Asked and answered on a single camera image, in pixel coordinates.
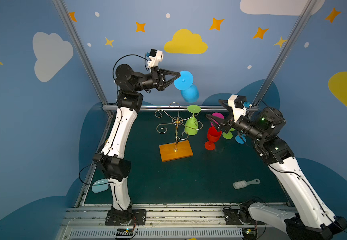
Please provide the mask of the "magenta wine glass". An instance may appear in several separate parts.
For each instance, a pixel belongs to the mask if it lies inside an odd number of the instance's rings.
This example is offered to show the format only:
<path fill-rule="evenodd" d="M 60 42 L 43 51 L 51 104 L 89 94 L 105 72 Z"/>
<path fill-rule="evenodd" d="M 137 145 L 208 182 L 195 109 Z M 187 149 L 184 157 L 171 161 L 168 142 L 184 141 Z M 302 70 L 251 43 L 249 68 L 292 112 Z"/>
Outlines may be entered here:
<path fill-rule="evenodd" d="M 224 122 L 224 115 L 221 113 L 212 113 L 211 116 L 212 118 L 210 122 L 211 125 L 215 128 Z"/>

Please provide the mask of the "red wine glass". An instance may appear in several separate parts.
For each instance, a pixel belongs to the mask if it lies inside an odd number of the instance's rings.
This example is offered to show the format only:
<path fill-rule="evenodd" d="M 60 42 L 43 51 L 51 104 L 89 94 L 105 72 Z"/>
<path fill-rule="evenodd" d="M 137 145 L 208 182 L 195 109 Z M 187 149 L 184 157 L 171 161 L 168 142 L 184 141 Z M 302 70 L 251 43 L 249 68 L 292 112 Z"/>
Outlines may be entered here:
<path fill-rule="evenodd" d="M 215 143 L 220 139 L 222 131 L 218 131 L 215 127 L 210 127 L 207 132 L 207 142 L 204 144 L 204 147 L 209 150 L 215 150 Z"/>

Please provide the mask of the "blue wine glass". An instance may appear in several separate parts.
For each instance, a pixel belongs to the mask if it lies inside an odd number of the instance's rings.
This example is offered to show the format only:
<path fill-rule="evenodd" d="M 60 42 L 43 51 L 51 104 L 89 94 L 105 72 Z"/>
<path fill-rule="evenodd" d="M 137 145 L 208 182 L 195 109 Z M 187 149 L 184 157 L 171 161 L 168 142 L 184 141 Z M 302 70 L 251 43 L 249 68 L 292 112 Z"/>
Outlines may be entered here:
<path fill-rule="evenodd" d="M 194 84 L 194 77 L 189 71 L 181 71 L 180 77 L 174 81 L 174 86 L 180 90 L 181 96 L 187 103 L 195 103 L 199 98 L 199 91 Z"/>
<path fill-rule="evenodd" d="M 239 144 L 245 144 L 246 143 L 246 138 L 245 135 L 237 135 L 235 137 L 236 142 L 238 142 Z"/>

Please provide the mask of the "green wine glass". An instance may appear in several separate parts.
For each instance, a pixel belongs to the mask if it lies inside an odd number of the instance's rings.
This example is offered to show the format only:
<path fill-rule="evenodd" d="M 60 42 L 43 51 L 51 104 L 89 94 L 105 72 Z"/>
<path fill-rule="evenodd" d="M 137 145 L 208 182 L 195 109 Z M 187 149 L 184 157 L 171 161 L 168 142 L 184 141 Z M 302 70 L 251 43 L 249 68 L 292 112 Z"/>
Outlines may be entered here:
<path fill-rule="evenodd" d="M 235 131 L 234 128 L 231 128 L 227 133 L 222 133 L 222 136 L 226 139 L 226 140 L 231 140 L 233 138 L 233 134 L 232 132 Z"/>
<path fill-rule="evenodd" d="M 195 116 L 201 112 L 201 108 L 197 105 L 190 105 L 187 107 L 187 110 L 192 113 L 192 116 L 186 120 L 184 131 L 189 136 L 194 136 L 199 130 L 199 123 Z"/>

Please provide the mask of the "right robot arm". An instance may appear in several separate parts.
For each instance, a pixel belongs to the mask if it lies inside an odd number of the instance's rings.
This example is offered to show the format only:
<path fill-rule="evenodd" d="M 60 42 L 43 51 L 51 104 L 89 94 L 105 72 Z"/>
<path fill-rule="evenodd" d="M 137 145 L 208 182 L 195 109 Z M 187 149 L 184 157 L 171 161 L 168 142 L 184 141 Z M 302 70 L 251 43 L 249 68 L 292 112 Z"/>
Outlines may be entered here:
<path fill-rule="evenodd" d="M 256 153 L 279 180 L 297 212 L 287 213 L 256 201 L 242 204 L 246 220 L 268 224 L 292 240 L 331 240 L 347 229 L 347 220 L 327 207 L 299 167 L 289 145 L 278 137 L 286 124 L 282 113 L 266 106 L 255 120 L 248 117 L 250 106 L 245 96 L 231 95 L 219 100 L 228 112 L 226 119 L 207 115 L 217 131 L 235 129 L 252 139 Z"/>

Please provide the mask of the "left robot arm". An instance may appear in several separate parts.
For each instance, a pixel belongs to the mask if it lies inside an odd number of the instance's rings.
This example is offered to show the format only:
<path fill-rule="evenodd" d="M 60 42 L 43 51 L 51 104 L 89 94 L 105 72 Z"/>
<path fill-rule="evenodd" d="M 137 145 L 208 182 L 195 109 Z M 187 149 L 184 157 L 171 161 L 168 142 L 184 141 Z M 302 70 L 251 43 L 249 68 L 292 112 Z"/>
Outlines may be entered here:
<path fill-rule="evenodd" d="M 102 150 L 93 159 L 105 177 L 93 183 L 92 191 L 110 189 L 113 203 L 106 223 L 128 225 L 135 219 L 127 183 L 132 164 L 124 156 L 132 125 L 142 106 L 141 92 L 163 91 L 180 77 L 180 73 L 151 67 L 150 73 L 142 74 L 122 64 L 116 68 L 115 76 L 115 83 L 120 88 L 115 122 Z"/>

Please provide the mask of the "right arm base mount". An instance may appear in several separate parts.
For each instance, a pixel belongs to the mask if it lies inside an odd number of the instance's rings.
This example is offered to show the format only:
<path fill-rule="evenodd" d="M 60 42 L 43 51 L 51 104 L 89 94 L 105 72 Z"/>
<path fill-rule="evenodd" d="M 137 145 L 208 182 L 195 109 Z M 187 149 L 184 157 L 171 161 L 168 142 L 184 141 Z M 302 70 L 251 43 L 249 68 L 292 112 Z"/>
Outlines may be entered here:
<path fill-rule="evenodd" d="M 264 223 L 282 232 L 286 232 L 285 220 L 296 216 L 296 210 L 286 205 L 273 205 L 270 203 L 249 200 L 236 207 L 222 209 L 227 225 L 255 225 Z"/>

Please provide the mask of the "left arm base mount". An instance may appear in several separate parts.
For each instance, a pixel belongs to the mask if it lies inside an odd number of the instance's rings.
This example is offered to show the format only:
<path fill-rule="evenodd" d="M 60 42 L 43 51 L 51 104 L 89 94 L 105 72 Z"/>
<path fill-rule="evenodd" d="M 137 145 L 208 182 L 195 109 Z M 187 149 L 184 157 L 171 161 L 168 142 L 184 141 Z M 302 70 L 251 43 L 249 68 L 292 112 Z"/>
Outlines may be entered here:
<path fill-rule="evenodd" d="M 106 226 L 144 226 L 146 223 L 146 210 L 133 210 L 129 206 L 126 210 L 116 210 L 111 207 L 105 219 Z"/>

